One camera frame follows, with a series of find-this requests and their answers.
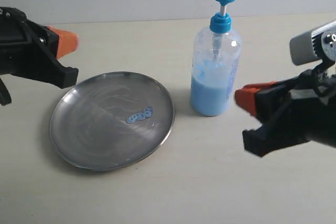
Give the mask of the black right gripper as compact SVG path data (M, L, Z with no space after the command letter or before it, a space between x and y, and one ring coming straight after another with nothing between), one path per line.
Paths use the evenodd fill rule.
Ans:
M335 75L321 63L278 82L247 84L234 93L235 103L261 123L244 130L244 149L263 157L273 151L315 141L335 147Z

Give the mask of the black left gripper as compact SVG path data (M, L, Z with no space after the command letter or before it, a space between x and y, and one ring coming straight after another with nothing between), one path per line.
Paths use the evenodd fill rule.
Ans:
M63 66L59 59L78 46L77 34L37 24L17 8L1 7L1 76L11 74L61 89L74 86L79 70Z

